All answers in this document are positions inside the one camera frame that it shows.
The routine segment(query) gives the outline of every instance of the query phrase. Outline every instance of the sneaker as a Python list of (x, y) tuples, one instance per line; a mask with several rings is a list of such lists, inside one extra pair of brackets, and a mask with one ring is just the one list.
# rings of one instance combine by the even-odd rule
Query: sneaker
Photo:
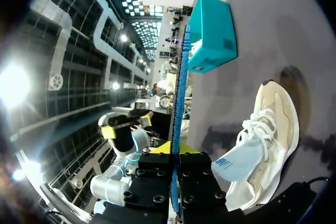
[(231, 179), (226, 194), (229, 211), (270, 201), (279, 185), (282, 167), (299, 142), (294, 104), (287, 91), (274, 81), (260, 86), (254, 112), (243, 122), (243, 128), (237, 145), (212, 165), (222, 178)]

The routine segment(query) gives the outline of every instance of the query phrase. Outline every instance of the white shoelace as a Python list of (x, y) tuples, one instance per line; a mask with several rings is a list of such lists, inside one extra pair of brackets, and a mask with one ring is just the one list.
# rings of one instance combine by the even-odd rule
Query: white shoelace
[[(252, 113), (249, 120), (243, 121), (243, 130), (239, 132), (236, 144), (240, 142), (243, 144), (245, 141), (252, 139), (253, 136), (256, 136), (264, 147), (264, 161), (267, 161), (268, 148), (266, 140), (270, 142), (274, 141), (274, 134), (277, 131), (274, 117), (274, 112), (271, 109), (263, 109)], [(260, 120), (262, 118), (267, 119), (271, 123), (273, 130), (267, 123)]]

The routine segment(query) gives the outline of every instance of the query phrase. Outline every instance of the screw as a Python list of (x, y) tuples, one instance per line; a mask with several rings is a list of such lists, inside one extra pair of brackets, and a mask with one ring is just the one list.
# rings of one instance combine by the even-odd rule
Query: screw
[(158, 171), (157, 172), (157, 175), (159, 176), (159, 177), (162, 177), (162, 176), (164, 176), (166, 173), (165, 172), (163, 172), (163, 171)]
[(132, 193), (131, 191), (125, 191), (125, 192), (124, 192), (124, 197), (125, 197), (126, 199), (130, 199), (130, 198), (133, 197), (133, 193)]
[(190, 175), (190, 172), (184, 172), (183, 173), (183, 177), (189, 177), (189, 175)]
[(165, 197), (163, 197), (162, 195), (156, 195), (156, 196), (153, 197), (153, 201), (155, 203), (162, 203), (165, 200), (166, 200)]
[(216, 199), (223, 199), (225, 198), (225, 193), (223, 191), (218, 191), (215, 193), (215, 198)]
[(204, 174), (204, 175), (209, 175), (210, 173), (211, 173), (211, 170), (209, 170), (209, 169), (203, 171), (203, 174)]
[(193, 196), (186, 196), (183, 198), (183, 202), (186, 204), (192, 203), (194, 201), (194, 197)]
[(145, 174), (145, 173), (146, 173), (145, 170), (142, 170), (142, 169), (137, 170), (137, 174), (138, 174), (139, 176), (141, 176), (141, 175), (143, 175), (143, 174)]

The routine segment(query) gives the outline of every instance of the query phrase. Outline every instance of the yellow part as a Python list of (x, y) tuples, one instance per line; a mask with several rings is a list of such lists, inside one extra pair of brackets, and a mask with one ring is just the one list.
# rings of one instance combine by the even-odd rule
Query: yellow part
[[(168, 141), (165, 144), (161, 145), (159, 148), (152, 150), (151, 153), (158, 154), (158, 153), (163, 152), (165, 154), (170, 154), (170, 145), (171, 145), (171, 141)], [(199, 153), (197, 150), (193, 149), (189, 145), (185, 143), (180, 143), (180, 154), (184, 154), (186, 152)]]
[(111, 126), (103, 126), (101, 128), (101, 134), (103, 135), (104, 139), (116, 138), (116, 132), (114, 131), (114, 128), (112, 128)]
[(158, 153), (163, 152), (165, 154), (170, 154), (170, 144), (171, 144), (171, 141), (168, 141), (165, 144), (161, 145), (159, 148), (152, 150), (151, 153), (158, 154)]
[(189, 152), (189, 153), (199, 153), (197, 150), (195, 150), (194, 148), (190, 147), (189, 145), (180, 142), (180, 154), (184, 154), (186, 152)]
[(152, 121), (151, 121), (151, 118), (149, 117), (149, 115), (144, 115), (141, 118), (148, 118), (149, 126), (152, 126)]

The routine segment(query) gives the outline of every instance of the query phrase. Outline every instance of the white shirt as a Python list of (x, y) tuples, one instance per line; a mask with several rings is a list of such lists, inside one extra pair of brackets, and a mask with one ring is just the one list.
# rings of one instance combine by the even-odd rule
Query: white shirt
[(167, 79), (158, 81), (157, 87), (166, 91), (166, 93), (174, 92), (174, 83), (169, 83)]

